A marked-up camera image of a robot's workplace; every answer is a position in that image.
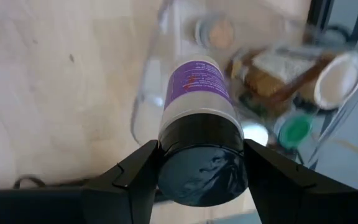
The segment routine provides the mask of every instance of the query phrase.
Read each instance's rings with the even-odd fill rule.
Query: black bottle cap
[[[158,187],[194,207],[226,203],[247,188],[241,134],[231,121],[198,113],[177,119],[160,135],[166,151]]]

